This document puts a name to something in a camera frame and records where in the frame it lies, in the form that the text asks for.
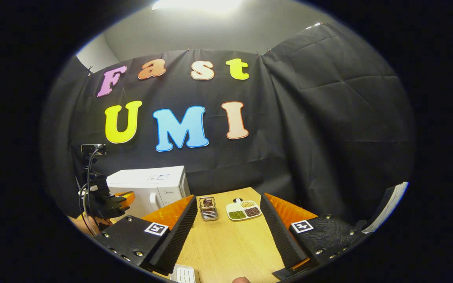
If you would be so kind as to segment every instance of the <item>cable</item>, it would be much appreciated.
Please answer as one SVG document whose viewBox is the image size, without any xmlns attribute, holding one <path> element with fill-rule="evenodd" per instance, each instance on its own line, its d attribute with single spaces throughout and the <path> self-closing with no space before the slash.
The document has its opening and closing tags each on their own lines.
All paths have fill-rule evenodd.
<svg viewBox="0 0 453 283">
<path fill-rule="evenodd" d="M 76 180 L 76 185 L 78 186 L 78 191 L 81 191 L 81 188 L 79 187 L 79 183 L 78 183 L 78 178 L 76 176 L 74 176 L 74 179 Z"/>
<path fill-rule="evenodd" d="M 94 150 L 94 152 L 92 153 L 92 156 L 90 156 L 90 160 L 88 160 L 88 167 L 87 167 L 87 191 L 88 191 L 88 209 L 91 208 L 90 206 L 90 168 L 92 166 L 92 161 L 94 160 L 94 156 L 96 155 L 96 153 L 100 150 L 101 148 L 99 147 L 98 149 Z M 94 216 L 93 217 L 94 219 L 94 222 L 97 226 L 97 228 L 99 229 L 99 231 L 101 230 L 101 227 L 99 227 L 99 223 L 97 223 L 97 220 L 96 220 L 96 217 Z"/>
<path fill-rule="evenodd" d="M 83 197 L 83 209 L 85 210 L 85 214 L 87 215 L 87 221 L 88 221 L 87 227 L 90 226 L 89 230 L 92 229 L 92 231 L 94 231 L 94 228 L 92 227 L 92 223 L 90 223 L 90 218 L 88 218 L 87 208 L 86 208 L 86 206 L 85 206 L 85 198 L 87 197 L 87 194 L 88 194 L 88 191 L 85 192 L 85 197 Z"/>
<path fill-rule="evenodd" d="M 87 186 L 87 184 L 83 185 L 83 187 L 81 187 L 80 191 L 79 191 L 79 213 L 81 214 L 81 219 L 83 219 L 83 223 L 85 223 L 85 226 L 87 227 L 88 231 L 92 234 L 92 236 L 95 236 L 95 233 L 92 232 L 92 230 L 90 230 L 90 227 L 88 226 L 87 222 L 85 221 L 85 217 L 83 217 L 83 209 L 85 207 L 85 205 L 81 205 L 81 193 L 83 192 L 83 190 L 85 189 L 85 187 Z"/>
</svg>

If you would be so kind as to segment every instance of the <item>white microwave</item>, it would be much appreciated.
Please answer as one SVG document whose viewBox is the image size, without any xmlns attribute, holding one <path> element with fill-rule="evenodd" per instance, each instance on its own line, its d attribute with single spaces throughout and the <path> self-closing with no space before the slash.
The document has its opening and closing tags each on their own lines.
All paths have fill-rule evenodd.
<svg viewBox="0 0 453 283">
<path fill-rule="evenodd" d="M 120 170 L 107 177 L 111 193 L 133 191 L 135 200 L 125 215 L 142 218 L 159 208 L 190 195 L 185 167 Z"/>
</svg>

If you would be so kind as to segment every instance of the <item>letter m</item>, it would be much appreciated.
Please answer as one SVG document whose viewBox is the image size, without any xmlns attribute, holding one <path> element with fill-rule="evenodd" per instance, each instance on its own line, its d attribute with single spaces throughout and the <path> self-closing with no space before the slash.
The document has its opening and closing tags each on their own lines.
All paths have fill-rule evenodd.
<svg viewBox="0 0 453 283">
<path fill-rule="evenodd" d="M 178 148 L 182 148 L 185 143 L 186 134 L 188 133 L 187 147 L 205 147 L 209 140 L 205 138 L 203 114 L 205 108 L 202 106 L 192 106 L 185 112 L 183 120 L 178 122 L 174 113 L 169 109 L 157 110 L 153 117 L 158 124 L 158 152 L 165 152 L 172 149 L 172 143 L 169 143 L 169 136 Z"/>
</svg>

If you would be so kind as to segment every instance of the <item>microwave handle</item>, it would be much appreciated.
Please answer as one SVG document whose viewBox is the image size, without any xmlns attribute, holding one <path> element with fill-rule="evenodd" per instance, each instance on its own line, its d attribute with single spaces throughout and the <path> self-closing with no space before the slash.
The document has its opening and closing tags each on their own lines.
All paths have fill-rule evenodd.
<svg viewBox="0 0 453 283">
<path fill-rule="evenodd" d="M 153 209 L 153 211 L 156 211 L 157 209 L 159 209 L 156 193 L 152 192 L 149 194 L 149 203 L 151 204 L 151 208 Z"/>
</svg>

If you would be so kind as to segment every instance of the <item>wooden table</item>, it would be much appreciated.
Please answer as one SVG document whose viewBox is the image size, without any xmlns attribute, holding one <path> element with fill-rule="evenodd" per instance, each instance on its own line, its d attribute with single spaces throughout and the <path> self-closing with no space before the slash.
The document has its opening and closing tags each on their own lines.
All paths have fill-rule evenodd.
<svg viewBox="0 0 453 283">
<path fill-rule="evenodd" d="M 242 276 L 251 283 L 278 282 L 272 272 L 284 268 L 284 264 L 265 216 L 232 221 L 225 210 L 238 197 L 259 205 L 261 195 L 249 187 L 198 196 L 197 200 L 200 197 L 215 198 L 219 217 L 215 221 L 203 221 L 200 210 L 197 212 L 176 263 L 193 267 L 201 283 L 232 283 Z"/>
</svg>

